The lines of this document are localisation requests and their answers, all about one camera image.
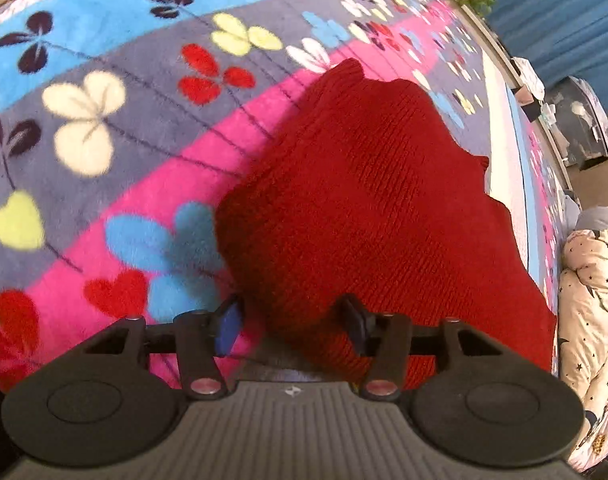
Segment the red knit sweater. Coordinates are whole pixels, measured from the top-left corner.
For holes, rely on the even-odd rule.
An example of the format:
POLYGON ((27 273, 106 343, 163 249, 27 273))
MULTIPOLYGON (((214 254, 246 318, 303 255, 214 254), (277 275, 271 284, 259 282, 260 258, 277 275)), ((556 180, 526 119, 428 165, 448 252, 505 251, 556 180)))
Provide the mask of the red knit sweater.
POLYGON ((347 382, 369 363, 337 318, 346 294, 418 325, 459 318, 549 370, 554 318, 487 167, 418 84, 370 79, 349 58, 221 200, 219 254, 268 335, 347 382))

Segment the cream patterned duvet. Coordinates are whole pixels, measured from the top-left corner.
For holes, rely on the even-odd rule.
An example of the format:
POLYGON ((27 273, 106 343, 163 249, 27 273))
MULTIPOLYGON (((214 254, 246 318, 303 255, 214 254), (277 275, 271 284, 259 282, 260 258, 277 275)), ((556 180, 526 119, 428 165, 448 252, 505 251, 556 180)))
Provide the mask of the cream patterned duvet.
POLYGON ((577 394, 584 426, 569 456, 584 472, 608 455, 608 230, 579 230, 562 251, 558 374, 577 394))

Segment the white clothes pile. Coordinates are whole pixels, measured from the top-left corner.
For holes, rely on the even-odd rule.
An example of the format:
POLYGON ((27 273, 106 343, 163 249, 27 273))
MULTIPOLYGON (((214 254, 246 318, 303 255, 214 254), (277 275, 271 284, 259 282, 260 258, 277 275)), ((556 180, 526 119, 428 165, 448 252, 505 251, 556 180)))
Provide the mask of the white clothes pile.
POLYGON ((532 67, 532 64, 530 64, 530 61, 527 58, 513 56, 513 58, 511 58, 511 62, 520 74, 522 84, 524 84, 528 91, 532 93, 532 96, 536 100, 542 101, 544 99, 544 95, 546 94, 546 87, 537 75, 535 68, 532 67))

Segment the colourful floral bed blanket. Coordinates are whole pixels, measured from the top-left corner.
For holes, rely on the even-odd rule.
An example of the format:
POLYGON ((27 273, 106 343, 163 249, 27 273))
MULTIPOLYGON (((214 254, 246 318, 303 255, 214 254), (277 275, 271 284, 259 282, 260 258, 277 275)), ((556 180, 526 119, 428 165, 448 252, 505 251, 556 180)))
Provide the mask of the colourful floral bed blanket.
POLYGON ((0 388, 125 315, 226 292, 212 213, 345 58, 421 84, 487 156, 558 305, 563 192, 508 79, 448 0, 11 0, 0 8, 0 388))

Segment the blue curtain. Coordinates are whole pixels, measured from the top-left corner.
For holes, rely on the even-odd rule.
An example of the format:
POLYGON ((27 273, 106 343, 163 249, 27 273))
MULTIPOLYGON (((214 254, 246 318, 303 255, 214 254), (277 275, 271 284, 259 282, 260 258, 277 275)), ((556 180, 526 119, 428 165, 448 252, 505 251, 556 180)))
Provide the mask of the blue curtain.
POLYGON ((546 87, 582 78, 608 110, 608 0, 494 0, 487 22, 546 87))

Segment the clear plastic storage bin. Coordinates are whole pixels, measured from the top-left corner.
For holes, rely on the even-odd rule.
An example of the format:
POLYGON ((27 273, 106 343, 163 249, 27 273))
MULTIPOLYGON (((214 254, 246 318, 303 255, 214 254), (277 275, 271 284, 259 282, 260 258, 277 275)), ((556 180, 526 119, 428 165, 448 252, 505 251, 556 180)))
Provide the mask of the clear plastic storage bin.
POLYGON ((565 77, 546 92, 544 102, 554 108, 572 166, 584 170, 608 159, 607 114, 587 81, 565 77))

